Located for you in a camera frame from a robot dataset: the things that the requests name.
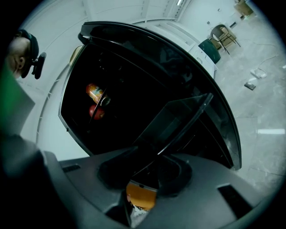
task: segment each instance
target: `red apple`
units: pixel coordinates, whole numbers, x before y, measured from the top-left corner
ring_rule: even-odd
[[[95,105],[92,105],[92,106],[89,108],[89,115],[90,115],[90,117],[93,116],[95,107],[96,107],[96,104],[95,104]],[[94,120],[100,120],[100,119],[102,119],[103,116],[104,116],[104,110],[103,110],[102,107],[100,106],[100,107],[97,109],[97,113],[95,114],[95,116],[94,116],[93,119],[94,119]]]

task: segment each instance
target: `open lid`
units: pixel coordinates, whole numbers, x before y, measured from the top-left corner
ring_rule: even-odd
[[[84,45],[102,47],[146,72],[150,73],[150,66],[160,69],[164,75],[153,77],[161,82],[176,82],[174,87],[180,85],[177,90],[185,88],[187,93],[196,96],[211,93],[213,99],[205,109],[203,121],[224,151],[231,167],[241,167],[240,139],[231,109],[216,82],[185,50],[152,31],[119,22],[86,22],[78,38]]]

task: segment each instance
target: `vent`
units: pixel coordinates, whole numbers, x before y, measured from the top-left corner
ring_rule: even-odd
[[[67,173],[67,172],[71,172],[71,171],[73,171],[73,170],[78,170],[78,169],[80,169],[80,166],[79,166],[79,165],[70,165],[70,166],[64,167],[64,168],[63,168],[63,171],[64,171],[65,173]]]
[[[252,207],[231,185],[219,187],[218,190],[238,219],[252,210]]]

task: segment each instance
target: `orange can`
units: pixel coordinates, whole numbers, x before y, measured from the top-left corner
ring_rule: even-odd
[[[86,93],[90,96],[90,98],[93,99],[95,103],[98,103],[100,97],[103,94],[103,90],[94,83],[91,83],[86,86]],[[103,100],[101,101],[100,106],[106,106],[107,104],[109,104],[109,102],[110,98],[107,95],[105,95]]]

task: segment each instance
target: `chair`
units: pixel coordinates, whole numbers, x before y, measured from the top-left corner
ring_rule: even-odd
[[[237,40],[230,34],[228,28],[225,25],[217,25],[214,27],[210,33],[210,36],[216,40],[217,42],[220,42],[224,48],[224,50],[229,54],[228,50],[224,46],[223,42],[230,38],[232,42],[235,44],[237,43],[240,46],[240,44],[237,42]]]

